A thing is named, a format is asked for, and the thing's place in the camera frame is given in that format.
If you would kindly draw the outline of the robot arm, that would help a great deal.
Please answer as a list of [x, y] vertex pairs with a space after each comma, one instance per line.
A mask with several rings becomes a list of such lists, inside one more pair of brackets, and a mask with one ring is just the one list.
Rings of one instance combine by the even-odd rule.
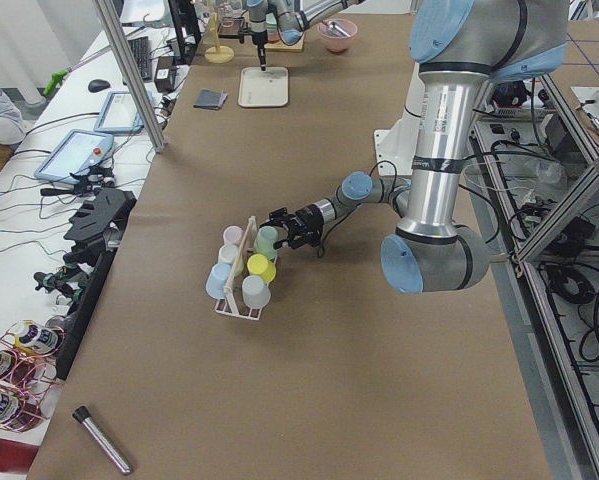
[[262, 71], [267, 69], [265, 46], [268, 43], [267, 16], [269, 14], [276, 19], [280, 39], [288, 45], [294, 45], [315, 23], [356, 4], [359, 4], [359, 1], [324, 0], [317, 1], [307, 9], [294, 10], [287, 1], [248, 0], [246, 9], [260, 69]]
[[319, 247], [324, 226], [364, 203], [388, 203], [400, 220], [381, 245], [381, 266], [401, 293], [462, 290], [488, 270], [485, 241], [452, 216], [465, 146], [480, 88], [550, 73], [563, 62], [565, 1], [426, 1], [418, 9], [409, 50], [419, 66], [423, 104], [409, 180], [363, 172], [335, 195], [290, 213], [269, 215], [286, 238], [276, 248]]

